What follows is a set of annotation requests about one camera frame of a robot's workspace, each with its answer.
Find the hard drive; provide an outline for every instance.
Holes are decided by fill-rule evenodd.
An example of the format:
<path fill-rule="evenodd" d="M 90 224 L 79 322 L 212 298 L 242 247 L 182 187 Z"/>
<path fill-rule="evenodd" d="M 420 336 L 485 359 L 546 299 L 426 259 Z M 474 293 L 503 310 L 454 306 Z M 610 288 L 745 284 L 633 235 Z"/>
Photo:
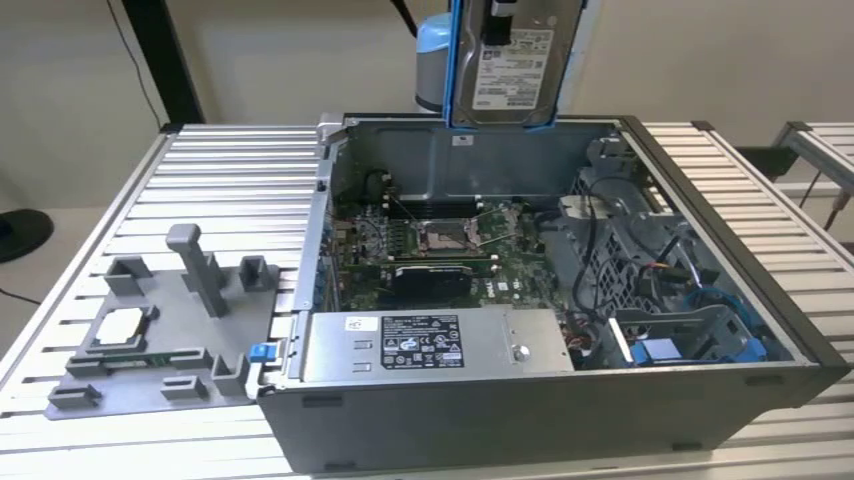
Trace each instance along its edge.
<path fill-rule="evenodd" d="M 585 1 L 456 3 L 444 99 L 448 126 L 550 125 Z"/>

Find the hard drive label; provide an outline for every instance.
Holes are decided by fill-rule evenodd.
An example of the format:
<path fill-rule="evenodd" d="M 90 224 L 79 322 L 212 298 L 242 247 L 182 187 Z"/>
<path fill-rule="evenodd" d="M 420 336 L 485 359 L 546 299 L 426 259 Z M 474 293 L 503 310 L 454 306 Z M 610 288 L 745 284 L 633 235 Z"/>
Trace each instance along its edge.
<path fill-rule="evenodd" d="M 515 29 L 510 45 L 483 48 L 474 110 L 527 110 L 537 106 L 553 35 L 553 30 Z"/>
<path fill-rule="evenodd" d="M 387 370 L 466 366 L 456 315 L 383 317 L 382 340 Z"/>

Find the power supply label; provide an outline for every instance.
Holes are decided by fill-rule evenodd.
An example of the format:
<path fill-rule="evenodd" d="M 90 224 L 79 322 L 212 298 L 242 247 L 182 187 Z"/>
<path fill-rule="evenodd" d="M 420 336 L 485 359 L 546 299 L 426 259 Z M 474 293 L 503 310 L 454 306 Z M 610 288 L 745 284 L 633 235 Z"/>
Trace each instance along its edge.
<path fill-rule="evenodd" d="M 383 317 L 382 328 L 382 365 L 387 370 L 466 366 L 456 315 Z"/>

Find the barcode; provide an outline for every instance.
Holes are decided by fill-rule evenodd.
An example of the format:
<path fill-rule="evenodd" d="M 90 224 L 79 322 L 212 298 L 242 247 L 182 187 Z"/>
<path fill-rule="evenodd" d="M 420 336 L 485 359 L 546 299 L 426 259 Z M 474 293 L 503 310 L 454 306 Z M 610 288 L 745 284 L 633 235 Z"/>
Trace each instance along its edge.
<path fill-rule="evenodd" d="M 507 95 L 506 88 L 481 88 L 478 89 L 478 95 Z"/>

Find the motherboard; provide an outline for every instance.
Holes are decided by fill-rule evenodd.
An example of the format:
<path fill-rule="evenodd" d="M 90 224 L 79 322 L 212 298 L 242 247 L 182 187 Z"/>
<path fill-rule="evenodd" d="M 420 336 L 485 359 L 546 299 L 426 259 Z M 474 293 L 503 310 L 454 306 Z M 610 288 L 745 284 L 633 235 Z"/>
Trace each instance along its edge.
<path fill-rule="evenodd" d="M 523 200 L 364 206 L 335 222 L 342 310 L 511 304 L 565 311 L 569 292 L 535 218 Z"/>

